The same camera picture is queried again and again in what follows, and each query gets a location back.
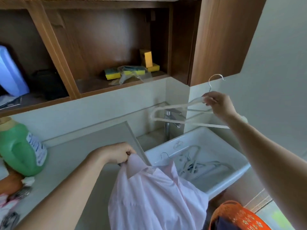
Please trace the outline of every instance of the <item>faucet handle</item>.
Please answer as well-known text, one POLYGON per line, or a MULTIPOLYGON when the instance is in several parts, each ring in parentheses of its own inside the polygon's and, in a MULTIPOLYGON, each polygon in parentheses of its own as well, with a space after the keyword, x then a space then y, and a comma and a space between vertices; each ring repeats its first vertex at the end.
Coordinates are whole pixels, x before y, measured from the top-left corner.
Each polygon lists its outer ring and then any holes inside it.
POLYGON ((175 109, 175 108, 171 108, 171 109, 165 109, 166 111, 166 115, 169 116, 171 115, 171 113, 175 113, 175 114, 178 114, 178 115, 181 115, 181 111, 175 109))

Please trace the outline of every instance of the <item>white sink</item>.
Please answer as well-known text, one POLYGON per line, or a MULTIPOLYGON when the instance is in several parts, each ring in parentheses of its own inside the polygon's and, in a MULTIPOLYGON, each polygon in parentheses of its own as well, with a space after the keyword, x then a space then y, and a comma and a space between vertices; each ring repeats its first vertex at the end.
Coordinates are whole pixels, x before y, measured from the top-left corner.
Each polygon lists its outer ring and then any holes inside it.
POLYGON ((217 196, 250 167, 247 159, 206 127, 199 127, 145 152, 152 166, 174 160, 178 174, 198 189, 217 196))

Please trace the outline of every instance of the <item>blue container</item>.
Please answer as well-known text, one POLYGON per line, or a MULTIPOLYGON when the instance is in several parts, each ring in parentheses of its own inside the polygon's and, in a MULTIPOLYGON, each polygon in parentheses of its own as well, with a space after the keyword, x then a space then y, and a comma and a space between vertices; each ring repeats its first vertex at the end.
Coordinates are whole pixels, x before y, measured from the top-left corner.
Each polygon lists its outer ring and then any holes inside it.
POLYGON ((0 85, 12 96, 29 93, 29 87, 5 46, 0 45, 0 85))

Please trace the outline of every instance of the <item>faucet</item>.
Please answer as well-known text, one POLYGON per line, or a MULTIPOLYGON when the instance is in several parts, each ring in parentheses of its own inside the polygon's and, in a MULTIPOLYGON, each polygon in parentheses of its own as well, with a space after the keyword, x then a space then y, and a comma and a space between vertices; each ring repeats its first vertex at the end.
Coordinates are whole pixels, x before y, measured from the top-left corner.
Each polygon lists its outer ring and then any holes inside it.
MULTIPOLYGON (((172 109, 165 109, 164 118, 165 119, 170 119, 170 120, 176 120, 176 118, 172 115, 172 113, 181 115, 181 111, 176 110, 174 108, 172 108, 172 109)), ((172 124, 174 124, 177 128, 181 127, 180 123, 172 123, 172 124)), ((170 140, 169 127, 170 127, 170 123, 165 122, 165 137, 166 137, 166 141, 170 140)))

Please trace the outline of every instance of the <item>orange basket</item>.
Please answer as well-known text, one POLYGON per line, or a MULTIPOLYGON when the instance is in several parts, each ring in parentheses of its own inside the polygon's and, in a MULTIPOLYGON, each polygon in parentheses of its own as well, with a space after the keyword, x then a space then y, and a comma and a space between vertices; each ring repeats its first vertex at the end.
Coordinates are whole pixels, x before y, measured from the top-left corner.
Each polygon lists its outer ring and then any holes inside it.
POLYGON ((210 227, 213 222, 219 217, 223 217, 225 220, 232 222, 242 230, 271 230, 270 227, 255 213, 242 207, 236 201, 226 201, 221 204, 211 217, 210 227))

